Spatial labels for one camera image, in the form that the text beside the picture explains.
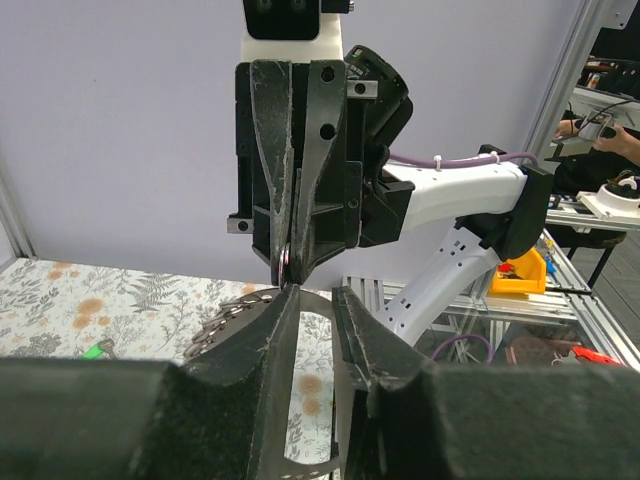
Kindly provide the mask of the operator hand in background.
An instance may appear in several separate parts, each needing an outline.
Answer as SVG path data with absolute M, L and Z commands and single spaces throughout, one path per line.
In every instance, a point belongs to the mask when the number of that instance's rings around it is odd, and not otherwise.
M 615 124 L 613 130 L 615 131 L 613 137 L 599 137 L 593 143 L 593 148 L 600 152 L 615 153 L 638 166 L 640 162 L 640 141 L 620 125 Z

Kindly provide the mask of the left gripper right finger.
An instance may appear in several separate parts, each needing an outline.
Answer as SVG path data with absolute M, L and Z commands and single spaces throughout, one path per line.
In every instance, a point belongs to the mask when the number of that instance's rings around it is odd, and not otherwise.
M 635 479 L 639 375 L 436 363 L 332 292 L 345 479 Z

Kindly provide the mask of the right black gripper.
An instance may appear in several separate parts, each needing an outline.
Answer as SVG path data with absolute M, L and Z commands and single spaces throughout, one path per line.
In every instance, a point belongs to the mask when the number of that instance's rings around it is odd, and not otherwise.
M 284 285 L 399 237 L 413 185 L 383 172 L 413 104 L 382 59 L 255 60 L 235 70 L 238 209 L 227 220 Z

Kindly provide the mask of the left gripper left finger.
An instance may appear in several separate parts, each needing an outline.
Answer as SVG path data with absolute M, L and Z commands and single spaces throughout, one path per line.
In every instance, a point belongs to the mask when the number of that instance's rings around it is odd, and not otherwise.
M 5 358 L 5 479 L 275 479 L 300 291 L 193 360 Z

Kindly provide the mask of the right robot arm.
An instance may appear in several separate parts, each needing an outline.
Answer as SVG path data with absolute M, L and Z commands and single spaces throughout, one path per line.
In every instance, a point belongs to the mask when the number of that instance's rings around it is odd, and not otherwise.
M 276 286 L 305 283 L 346 250 L 453 220 L 422 274 L 378 313 L 408 344 L 472 281 L 528 252 L 544 227 L 553 181 L 532 154 L 392 153 L 413 104 L 401 75 L 367 47 L 246 50 L 235 113 L 238 210 L 228 228 L 251 236 Z

